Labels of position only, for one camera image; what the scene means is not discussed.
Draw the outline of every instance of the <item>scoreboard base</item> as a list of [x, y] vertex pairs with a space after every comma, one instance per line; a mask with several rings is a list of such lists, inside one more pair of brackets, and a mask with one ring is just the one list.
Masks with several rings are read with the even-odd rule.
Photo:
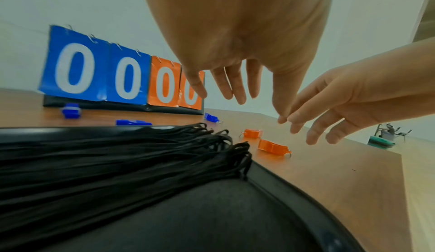
[[44, 95], [43, 106], [44, 107], [64, 107], [66, 103], [78, 103], [82, 109], [93, 110], [111, 110], [111, 111], [144, 111], [144, 112], [165, 112], [175, 114], [192, 114], [192, 115], [204, 115], [204, 102], [202, 103], [201, 110], [189, 109], [185, 107], [161, 107], [146, 105], [132, 105], [127, 103], [107, 102], [107, 101], [88, 101], [81, 99], [73, 99], [66, 97], [56, 97], [50, 95]]

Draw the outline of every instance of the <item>metal ring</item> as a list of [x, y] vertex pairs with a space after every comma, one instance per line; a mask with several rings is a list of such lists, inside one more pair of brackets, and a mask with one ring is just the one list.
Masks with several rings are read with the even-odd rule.
[[97, 39], [93, 34], [90, 34], [90, 35], [87, 36], [87, 37], [89, 38], [89, 40], [90, 40], [92, 43], [94, 43], [94, 44], [98, 44], [97, 41], [92, 40], [91, 36], [92, 36], [93, 38]]

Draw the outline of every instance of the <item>wooden table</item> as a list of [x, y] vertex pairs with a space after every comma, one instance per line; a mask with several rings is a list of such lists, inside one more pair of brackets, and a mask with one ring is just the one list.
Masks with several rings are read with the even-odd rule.
[[[208, 123], [216, 131], [229, 129], [235, 142], [244, 129], [263, 129], [263, 138], [287, 145], [291, 159], [257, 150], [249, 140], [253, 159], [299, 187], [330, 212], [368, 252], [412, 251], [401, 156], [358, 142], [305, 144], [303, 129], [289, 133], [276, 119], [246, 112], [206, 110], [223, 120]], [[57, 108], [43, 108], [42, 95], [0, 91], [0, 127], [112, 126], [116, 119], [145, 120], [153, 125], [186, 125], [202, 116], [130, 111], [83, 110], [79, 120], [65, 120]]]

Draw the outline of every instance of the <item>orange whistle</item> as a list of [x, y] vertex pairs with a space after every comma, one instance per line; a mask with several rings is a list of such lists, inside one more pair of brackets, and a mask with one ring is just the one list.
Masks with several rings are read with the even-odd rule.
[[285, 154], [291, 155], [291, 151], [289, 151], [289, 148], [287, 146], [279, 145], [264, 139], [260, 140], [260, 142], [258, 143], [258, 149], [269, 152], [274, 155], [285, 155]]
[[246, 129], [242, 134], [244, 137], [248, 137], [248, 138], [259, 138], [263, 135], [263, 130]]

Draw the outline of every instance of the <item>white digit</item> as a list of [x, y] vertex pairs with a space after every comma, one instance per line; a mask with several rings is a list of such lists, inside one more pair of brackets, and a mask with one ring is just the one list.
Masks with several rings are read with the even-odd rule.
[[188, 105], [193, 105], [193, 104], [195, 104], [196, 100], [198, 99], [198, 94], [196, 94], [196, 92], [193, 92], [193, 98], [190, 99], [189, 98], [189, 89], [190, 89], [190, 84], [186, 80], [186, 83], [184, 84], [184, 101], [186, 101], [186, 103]]
[[[83, 54], [83, 70], [78, 83], [71, 85], [69, 82], [69, 70], [71, 69], [71, 62], [76, 53]], [[82, 44], [68, 44], [62, 49], [56, 64], [56, 84], [64, 92], [82, 93], [91, 85], [94, 70], [95, 60], [92, 51]]]
[[[165, 97], [163, 95], [163, 76], [166, 73], [169, 76], [169, 92], [168, 92], [168, 96]], [[162, 67], [159, 70], [159, 72], [157, 73], [156, 87], [157, 87], [157, 98], [160, 100], [160, 102], [169, 103], [172, 101], [172, 98], [174, 97], [175, 80], [174, 80], [174, 73], [170, 68]]]
[[[126, 92], [125, 77], [128, 65], [133, 66], [133, 85], [131, 86], [131, 90]], [[120, 97], [127, 100], [135, 98], [140, 91], [141, 79], [142, 72], [140, 71], [140, 66], [136, 60], [131, 57], [124, 57], [119, 61], [118, 66], [116, 67], [115, 88]]]

